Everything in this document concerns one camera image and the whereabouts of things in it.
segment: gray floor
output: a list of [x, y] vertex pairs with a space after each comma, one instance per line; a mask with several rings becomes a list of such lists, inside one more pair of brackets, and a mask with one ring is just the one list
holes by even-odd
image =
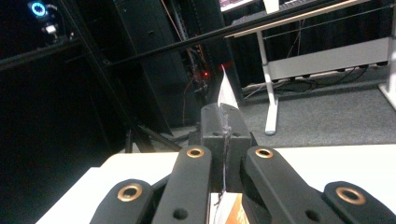
[[[362, 69], [355, 71], [358, 75]], [[268, 147], [321, 147], [396, 143], [396, 111], [377, 87], [387, 67], [369, 68], [359, 80], [307, 93], [279, 95], [276, 134], [264, 134], [266, 91], [248, 98], [240, 110], [258, 143]], [[332, 82], [345, 74], [325, 77]], [[186, 129], [177, 129], [175, 136]]]

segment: white desk leg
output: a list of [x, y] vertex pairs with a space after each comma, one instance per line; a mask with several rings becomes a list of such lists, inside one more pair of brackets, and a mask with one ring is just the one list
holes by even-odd
[[393, 108], [396, 109], [396, 7], [393, 7], [392, 39], [389, 45], [389, 79], [387, 83], [380, 84], [379, 89], [393, 105]]
[[276, 133], [276, 117], [277, 117], [277, 97], [274, 94], [273, 83], [269, 73], [267, 56], [265, 55], [265, 47], [262, 40], [262, 32], [259, 31], [257, 34], [257, 40], [259, 41], [260, 55], [262, 56], [262, 71], [264, 72], [265, 85], [267, 86], [268, 99], [270, 105], [267, 114], [267, 123], [265, 124], [265, 134], [273, 135]]

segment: white table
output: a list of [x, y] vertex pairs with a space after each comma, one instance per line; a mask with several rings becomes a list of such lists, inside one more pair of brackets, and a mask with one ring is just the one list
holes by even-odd
[[[298, 174], [320, 191], [329, 182], [358, 185], [396, 213], [396, 145], [299, 147], [277, 149]], [[101, 167], [91, 168], [37, 223], [89, 223], [110, 189], [122, 180], [150, 184], [172, 172], [177, 153], [117, 154]], [[217, 219], [228, 216], [233, 201], [226, 200]]]

